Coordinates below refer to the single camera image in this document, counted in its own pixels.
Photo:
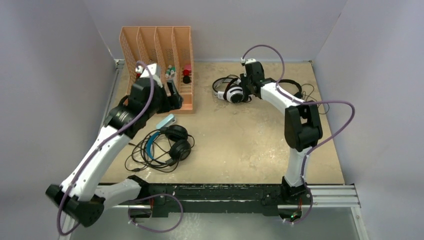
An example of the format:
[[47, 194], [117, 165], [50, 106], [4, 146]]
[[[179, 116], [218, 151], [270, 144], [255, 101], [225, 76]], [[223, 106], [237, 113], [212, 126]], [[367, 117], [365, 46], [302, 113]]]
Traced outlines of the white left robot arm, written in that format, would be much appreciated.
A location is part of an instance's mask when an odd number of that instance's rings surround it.
[[100, 132], [84, 158], [60, 184], [51, 184], [46, 196], [57, 206], [56, 227], [60, 235], [62, 216], [73, 218], [79, 225], [92, 226], [104, 210], [121, 203], [134, 201], [138, 205], [155, 197], [150, 195], [148, 183], [131, 175], [125, 180], [98, 188], [101, 178], [122, 149], [143, 129], [155, 114], [178, 110], [183, 97], [175, 83], [168, 80], [163, 85], [154, 77], [140, 77], [130, 87], [118, 104], [112, 108]]

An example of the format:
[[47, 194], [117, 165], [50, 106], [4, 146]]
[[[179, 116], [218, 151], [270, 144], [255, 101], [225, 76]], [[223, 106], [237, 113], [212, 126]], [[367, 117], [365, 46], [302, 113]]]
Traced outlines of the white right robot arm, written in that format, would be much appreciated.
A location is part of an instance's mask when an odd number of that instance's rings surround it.
[[307, 192], [306, 167], [311, 150], [323, 136], [318, 108], [284, 90], [274, 79], [266, 78], [262, 64], [251, 58], [241, 62], [245, 72], [241, 77], [242, 89], [249, 95], [264, 100], [284, 116], [284, 139], [288, 144], [289, 160], [282, 178], [282, 200], [294, 203]]

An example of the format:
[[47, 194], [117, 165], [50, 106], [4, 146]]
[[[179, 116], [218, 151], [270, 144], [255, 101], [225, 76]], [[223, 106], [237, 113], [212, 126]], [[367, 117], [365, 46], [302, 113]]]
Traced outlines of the small black on-ear headphones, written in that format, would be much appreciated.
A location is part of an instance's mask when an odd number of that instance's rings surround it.
[[298, 99], [303, 98], [303, 87], [293, 79], [283, 79], [280, 86]]

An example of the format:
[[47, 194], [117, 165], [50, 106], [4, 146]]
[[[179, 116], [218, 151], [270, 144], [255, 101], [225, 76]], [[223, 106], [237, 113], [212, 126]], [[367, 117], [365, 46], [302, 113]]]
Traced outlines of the white and black headphones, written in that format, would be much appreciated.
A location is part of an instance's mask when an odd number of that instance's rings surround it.
[[215, 97], [232, 104], [252, 101], [251, 96], [245, 95], [241, 86], [241, 79], [233, 74], [215, 80], [212, 84], [212, 90]]

